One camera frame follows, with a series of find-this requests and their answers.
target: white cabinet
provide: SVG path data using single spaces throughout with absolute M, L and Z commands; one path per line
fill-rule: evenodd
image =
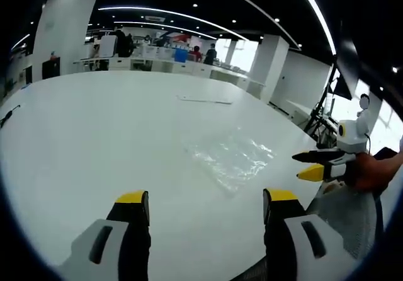
M 212 68 L 209 65 L 205 64 L 195 64 L 193 68 L 193 75 L 198 77 L 210 78 L 212 73 Z
M 109 71 L 130 70 L 130 59 L 125 57 L 112 57 L 109 59 Z
M 249 80 L 246 78 L 240 77 L 238 79 L 237 86 L 240 87 L 242 90 L 246 91 L 247 87 L 249 86 Z
M 174 63 L 173 67 L 172 67 L 172 73 L 192 74 L 193 73 L 193 64 L 189 64 L 189 63 L 177 64 L 177 63 Z

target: white wall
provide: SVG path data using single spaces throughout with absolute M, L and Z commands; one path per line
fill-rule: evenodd
M 288 48 L 289 44 L 282 37 L 266 34 L 258 51 L 255 51 L 255 58 L 251 59 L 249 76 L 265 85 L 260 94 L 260 100 L 264 103 L 269 103 L 273 95 Z
M 166 30 L 162 29 L 141 28 L 141 27 L 123 27 L 121 28 L 121 31 L 126 35 L 130 33 L 133 37 L 146 37 L 147 35 L 153 37 L 157 32 L 161 34 L 167 32 Z
M 202 48 L 203 45 L 203 40 L 200 37 L 195 37 L 195 36 L 191 36 L 190 38 L 190 42 L 189 42 L 189 48 L 193 49 L 195 48 L 195 46 L 199 46 L 200 48 Z
M 202 54 L 206 54 L 207 51 L 210 49 L 210 45 L 214 43 L 217 43 L 217 40 L 203 40 L 203 42 L 201 43 L 201 47 L 200 47 L 200 52 Z
M 12 79 L 14 83 L 17 82 L 20 78 L 20 73 L 31 66 L 31 58 L 32 55 L 25 56 L 23 53 L 16 54 L 8 64 L 6 72 L 7 81 Z
M 42 79 L 42 63 L 54 51 L 60 57 L 60 74 L 74 71 L 79 59 L 95 0 L 48 0 L 38 24 L 33 48 L 33 81 Z
M 330 66 L 296 52 L 288 52 L 271 102 L 288 113 L 287 100 L 313 108 L 320 100 Z

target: white table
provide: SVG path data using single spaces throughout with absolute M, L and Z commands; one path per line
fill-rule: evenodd
M 231 105 L 177 95 L 230 98 Z M 319 185 L 292 154 L 315 143 L 238 87 L 155 72 L 87 72 L 39 81 L 0 109 L 4 185 L 39 255 L 62 263 L 72 241 L 121 194 L 149 191 L 150 280 L 230 280 L 265 255 L 263 188 L 293 190 L 306 208 Z M 274 158 L 235 194 L 191 159 L 186 141 L 240 127 Z
M 183 64 L 186 64 L 186 65 L 190 66 L 191 68 L 193 68 L 193 66 L 203 66 L 203 67 L 211 68 L 212 71 L 216 71 L 216 72 L 220 72 L 220 73 L 223 73 L 223 74 L 239 77 L 241 79 L 247 79 L 247 80 L 252 81 L 254 83 L 258 83 L 256 81 L 253 81 L 252 79 L 250 79 L 245 74 L 241 74 L 241 73 L 234 72 L 234 71 L 224 69 L 224 68 L 221 68 L 221 67 L 217 67 L 217 66 L 208 66 L 208 65 L 205 65 L 205 64 L 203 64 L 201 62 L 192 62 L 192 61 L 189 61 L 189 60 L 187 60 L 186 62 L 176 62 L 173 59 L 169 60 L 169 59 L 157 59 L 157 58 L 147 58 L 147 57 L 95 57 L 95 58 L 91 58 L 91 59 L 77 60 L 73 64 L 81 65 L 81 64 L 84 64 L 84 63 L 87 63 L 87 62 L 95 62 L 97 60 L 110 60 L 110 59 L 130 60 L 131 63 L 133 61 L 135 61 L 135 60 L 138 60 L 138 61 L 143 60 L 144 62 L 147 61 L 147 60 L 151 60 L 152 62 L 165 62 L 165 63 L 169 63 L 171 65 L 175 65 L 175 64 L 183 65 Z
M 306 106 L 300 105 L 299 103 L 294 103 L 293 101 L 287 100 L 287 102 L 289 104 L 291 104 L 291 106 L 294 106 L 294 109 L 296 109 L 295 111 L 298 111 L 301 113 L 301 115 L 305 115 L 307 118 L 310 117 L 310 113 L 312 111 L 312 109 L 307 108 Z

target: human hand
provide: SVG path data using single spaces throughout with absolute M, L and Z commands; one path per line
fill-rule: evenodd
M 384 190 L 392 180 L 389 159 L 376 160 L 367 153 L 359 153 L 356 160 L 347 164 L 346 174 L 343 178 L 348 186 L 364 192 Z

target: black stand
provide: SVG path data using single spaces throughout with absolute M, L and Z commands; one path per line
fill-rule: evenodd
M 334 74 L 336 73 L 336 69 L 337 69 L 336 61 L 337 61 L 337 57 L 334 56 L 333 57 L 332 71 L 330 73 L 330 77 L 329 77 L 329 81 L 327 83 L 326 89 L 322 94 L 321 100 L 319 100 L 319 102 L 316 104 L 316 107 L 311 111 L 310 120 L 308 121 L 307 125 L 304 128 L 304 132 L 308 132 L 308 130 L 312 127 L 314 121 L 319 116 L 319 112 L 320 112 L 320 110 L 322 108 L 322 105 L 323 105 L 323 102 L 325 101 L 326 96 L 327 96 L 327 87 L 329 86 L 329 84 L 333 80 Z

